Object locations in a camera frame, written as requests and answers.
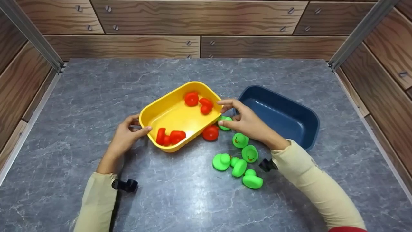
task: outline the gray marble surface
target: gray marble surface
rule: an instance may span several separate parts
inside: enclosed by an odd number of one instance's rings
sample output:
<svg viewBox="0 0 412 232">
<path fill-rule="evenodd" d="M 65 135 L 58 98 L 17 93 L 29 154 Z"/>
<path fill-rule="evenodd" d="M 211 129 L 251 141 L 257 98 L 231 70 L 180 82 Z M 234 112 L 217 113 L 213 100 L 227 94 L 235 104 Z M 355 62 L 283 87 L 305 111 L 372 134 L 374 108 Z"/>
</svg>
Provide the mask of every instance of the gray marble surface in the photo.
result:
<svg viewBox="0 0 412 232">
<path fill-rule="evenodd" d="M 323 60 L 74 59 L 68 64 L 0 187 L 0 231 L 69 231 L 89 176 L 127 115 L 199 80 L 221 97 L 263 85 L 314 110 L 321 128 L 309 152 L 349 194 L 369 231 L 410 231 L 412 205 Z M 174 154 L 147 138 L 127 154 L 114 231 L 326 231 L 308 199 L 276 171 L 260 190 L 212 168 L 234 132 L 196 138 Z M 269 150 L 260 151 L 259 162 Z"/>
</svg>

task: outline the black clip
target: black clip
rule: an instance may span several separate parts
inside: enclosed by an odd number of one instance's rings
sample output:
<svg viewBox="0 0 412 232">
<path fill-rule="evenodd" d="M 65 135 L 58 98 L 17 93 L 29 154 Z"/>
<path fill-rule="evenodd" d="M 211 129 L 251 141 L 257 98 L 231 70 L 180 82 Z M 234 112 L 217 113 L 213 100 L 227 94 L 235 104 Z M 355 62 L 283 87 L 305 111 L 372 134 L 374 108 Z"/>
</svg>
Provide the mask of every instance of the black clip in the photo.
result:
<svg viewBox="0 0 412 232">
<path fill-rule="evenodd" d="M 278 170 L 278 166 L 267 159 L 263 159 L 263 161 L 259 164 L 259 167 L 266 173 L 268 173 L 272 169 Z"/>
<path fill-rule="evenodd" d="M 135 192 L 138 187 L 138 183 L 135 180 L 128 179 L 127 182 L 115 179 L 112 182 L 112 188 L 123 190 L 126 192 Z"/>
</svg>

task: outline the beige sleeve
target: beige sleeve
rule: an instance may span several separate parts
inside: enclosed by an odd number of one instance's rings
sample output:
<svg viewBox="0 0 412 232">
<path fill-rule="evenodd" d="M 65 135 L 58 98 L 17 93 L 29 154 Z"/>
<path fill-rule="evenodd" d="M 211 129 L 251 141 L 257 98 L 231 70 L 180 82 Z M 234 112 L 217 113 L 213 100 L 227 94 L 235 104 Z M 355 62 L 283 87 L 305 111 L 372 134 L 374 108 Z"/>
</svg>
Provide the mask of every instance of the beige sleeve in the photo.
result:
<svg viewBox="0 0 412 232">
<path fill-rule="evenodd" d="M 110 228 L 117 190 L 112 182 L 114 174 L 93 173 L 87 182 L 82 208 L 75 225 L 75 232 L 106 232 Z"/>
<path fill-rule="evenodd" d="M 302 191 L 319 210 L 328 229 L 352 226 L 366 229 L 359 211 L 345 191 L 319 169 L 311 156 L 295 141 L 283 151 L 272 150 L 279 172 Z"/>
</svg>

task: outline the red sleeve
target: red sleeve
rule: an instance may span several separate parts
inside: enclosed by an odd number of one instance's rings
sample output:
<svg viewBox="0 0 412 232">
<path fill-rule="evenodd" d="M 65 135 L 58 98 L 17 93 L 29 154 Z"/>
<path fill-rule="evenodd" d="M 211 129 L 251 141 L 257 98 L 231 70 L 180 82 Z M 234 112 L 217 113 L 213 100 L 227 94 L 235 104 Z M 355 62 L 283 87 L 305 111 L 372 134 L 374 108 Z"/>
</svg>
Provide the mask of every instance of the red sleeve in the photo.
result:
<svg viewBox="0 0 412 232">
<path fill-rule="evenodd" d="M 351 226 L 341 226 L 335 227 L 329 230 L 329 232 L 367 232 L 364 229 L 351 227 Z"/>
</svg>

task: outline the metal corner post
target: metal corner post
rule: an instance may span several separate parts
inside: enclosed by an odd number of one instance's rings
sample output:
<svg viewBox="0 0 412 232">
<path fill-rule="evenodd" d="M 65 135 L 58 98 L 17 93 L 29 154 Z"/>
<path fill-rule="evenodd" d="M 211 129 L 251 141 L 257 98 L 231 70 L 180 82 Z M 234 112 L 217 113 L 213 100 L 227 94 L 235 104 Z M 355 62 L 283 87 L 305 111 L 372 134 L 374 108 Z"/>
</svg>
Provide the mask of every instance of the metal corner post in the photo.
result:
<svg viewBox="0 0 412 232">
<path fill-rule="evenodd" d="M 0 9 L 55 70 L 59 71 L 63 67 L 63 60 L 14 0 L 0 0 Z"/>
<path fill-rule="evenodd" d="M 372 7 L 339 50 L 337 50 L 329 60 L 329 65 L 333 71 L 341 66 L 398 2 L 399 0 L 379 0 Z"/>
</svg>

